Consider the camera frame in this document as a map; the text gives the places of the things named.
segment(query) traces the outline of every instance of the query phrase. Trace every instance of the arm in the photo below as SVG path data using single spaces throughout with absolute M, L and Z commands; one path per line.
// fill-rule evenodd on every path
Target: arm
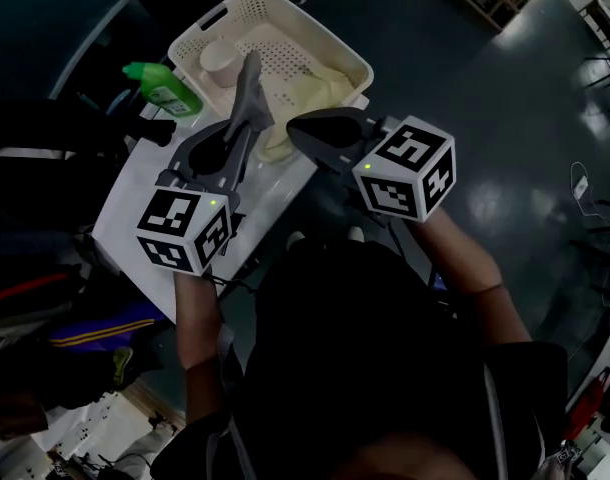
M 185 370 L 187 423 L 225 408 L 217 342 L 222 325 L 216 287 L 200 277 L 174 273 L 176 348 Z
M 484 346 L 531 341 L 498 265 L 441 208 L 424 223 L 405 221 L 445 282 L 472 303 Z

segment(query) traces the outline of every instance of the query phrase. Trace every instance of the white cube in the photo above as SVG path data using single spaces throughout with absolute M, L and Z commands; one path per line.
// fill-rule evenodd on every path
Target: white cube
M 423 222 L 456 182 L 454 137 L 408 116 L 352 172 L 371 211 Z
M 232 236 L 226 196 L 153 187 L 136 237 L 154 265 L 201 275 Z

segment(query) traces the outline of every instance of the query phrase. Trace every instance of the white table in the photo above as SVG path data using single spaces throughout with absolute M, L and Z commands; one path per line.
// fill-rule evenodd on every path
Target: white table
M 364 109 L 369 100 L 359 96 L 353 107 Z M 141 113 L 145 118 L 173 119 L 167 112 L 148 105 Z M 165 169 L 178 145 L 198 130 L 221 118 L 209 108 L 198 117 L 175 119 L 177 130 L 171 143 L 161 148 L 148 140 L 140 140 L 123 166 L 96 221 L 92 236 L 99 253 L 132 282 L 170 320 L 176 321 L 172 273 L 152 265 L 134 234 L 134 229 L 147 206 L 147 189 Z M 243 266 L 274 222 L 294 200 L 316 172 L 316 166 L 300 152 L 285 162 L 266 165 L 250 155 L 245 179 L 238 187 L 241 204 L 237 212 L 246 215 L 230 240 L 225 256 L 212 262 L 214 275 L 232 279 Z

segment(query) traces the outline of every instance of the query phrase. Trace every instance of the white cable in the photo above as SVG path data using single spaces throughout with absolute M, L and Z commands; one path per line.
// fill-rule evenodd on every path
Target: white cable
M 578 199 L 576 199 L 576 196 L 574 195 L 574 178 L 573 178 L 573 175 L 574 175 L 574 166 L 575 165 L 580 165 L 581 168 L 583 169 L 583 172 L 585 173 L 585 178 L 587 178 L 587 186 L 589 188 L 589 200 L 592 203 L 592 206 L 594 207 L 594 210 L 596 210 L 596 213 L 585 213 L 585 210 L 583 210 L 583 207 L 581 206 L 581 202 Z M 583 217 L 599 217 L 599 218 L 603 219 L 603 221 L 606 224 L 610 224 L 610 221 L 608 219 L 606 219 L 600 213 L 598 213 L 598 208 L 596 208 L 596 203 L 594 203 L 594 197 L 593 197 L 593 194 L 592 194 L 592 185 L 589 182 L 589 173 L 587 172 L 587 169 L 582 164 L 582 162 L 572 162 L 571 165 L 569 166 L 569 190 L 572 193 L 572 197 L 574 198 L 574 201 L 576 201 L 576 204 L 578 205 L 578 209 L 583 214 Z

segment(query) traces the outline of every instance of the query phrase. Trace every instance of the shoe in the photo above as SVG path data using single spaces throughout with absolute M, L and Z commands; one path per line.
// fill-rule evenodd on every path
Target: shoe
M 363 230 L 358 226 L 352 226 L 349 228 L 347 232 L 347 239 L 354 240 L 354 242 L 365 243 L 365 235 L 363 234 Z
M 292 245 L 294 245 L 299 240 L 302 240 L 303 238 L 305 238 L 305 235 L 303 233 L 301 233 L 300 231 L 294 231 L 291 235 L 289 235 L 289 238 L 287 239 L 287 250 L 289 251 L 289 248 Z

